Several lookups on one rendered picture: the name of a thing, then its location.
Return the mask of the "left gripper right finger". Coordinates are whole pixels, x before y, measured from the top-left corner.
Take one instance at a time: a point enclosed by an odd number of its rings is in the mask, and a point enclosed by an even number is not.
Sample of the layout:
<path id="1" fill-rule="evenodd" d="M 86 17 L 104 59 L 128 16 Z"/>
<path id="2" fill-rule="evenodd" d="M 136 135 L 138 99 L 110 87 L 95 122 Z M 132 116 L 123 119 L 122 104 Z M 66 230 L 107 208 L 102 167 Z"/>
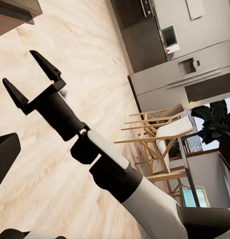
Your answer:
<path id="1" fill-rule="evenodd" d="M 230 166 L 230 133 L 224 132 L 219 143 L 219 151 Z"/>

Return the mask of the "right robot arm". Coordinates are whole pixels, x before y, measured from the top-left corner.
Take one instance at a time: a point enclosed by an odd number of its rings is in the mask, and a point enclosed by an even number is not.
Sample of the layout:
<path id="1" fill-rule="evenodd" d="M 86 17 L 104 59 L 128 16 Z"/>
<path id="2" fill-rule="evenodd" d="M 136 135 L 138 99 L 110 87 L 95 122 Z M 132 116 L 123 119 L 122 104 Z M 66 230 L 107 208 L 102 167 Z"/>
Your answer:
<path id="1" fill-rule="evenodd" d="M 70 152 L 80 163 L 90 165 L 100 154 L 89 169 L 95 184 L 109 191 L 151 239 L 230 239 L 230 209 L 180 207 L 175 198 L 132 168 L 102 135 L 75 116 L 66 103 L 66 83 L 60 77 L 61 71 L 37 51 L 30 53 L 53 83 L 29 102 L 3 78 L 16 107 L 25 115 L 37 110 L 63 141 L 78 135 Z"/>

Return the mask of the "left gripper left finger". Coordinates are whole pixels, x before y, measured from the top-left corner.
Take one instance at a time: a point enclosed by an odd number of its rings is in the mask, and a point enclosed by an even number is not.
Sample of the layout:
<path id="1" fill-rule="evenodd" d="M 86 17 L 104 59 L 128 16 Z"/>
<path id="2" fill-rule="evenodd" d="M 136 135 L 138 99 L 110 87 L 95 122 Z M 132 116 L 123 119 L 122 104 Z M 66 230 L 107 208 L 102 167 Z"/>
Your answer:
<path id="1" fill-rule="evenodd" d="M 16 132 L 0 136 L 0 184 L 21 152 Z"/>

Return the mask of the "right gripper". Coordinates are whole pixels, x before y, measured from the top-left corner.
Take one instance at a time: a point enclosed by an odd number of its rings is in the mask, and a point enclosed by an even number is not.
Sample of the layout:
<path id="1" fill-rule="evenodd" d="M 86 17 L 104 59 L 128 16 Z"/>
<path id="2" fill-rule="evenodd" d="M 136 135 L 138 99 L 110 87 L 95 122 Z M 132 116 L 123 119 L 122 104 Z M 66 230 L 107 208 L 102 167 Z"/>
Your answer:
<path id="1" fill-rule="evenodd" d="M 13 86 L 7 78 L 3 78 L 2 83 L 16 107 L 21 109 L 25 115 L 37 110 L 48 124 L 55 129 L 66 119 L 70 118 L 71 115 L 74 115 L 74 112 L 67 105 L 66 101 L 58 94 L 60 88 L 63 88 L 66 83 L 60 77 L 61 71 L 54 67 L 40 53 L 35 50 L 31 50 L 30 53 L 50 81 L 53 81 L 52 85 L 47 87 L 41 94 L 29 102 L 29 100 Z"/>

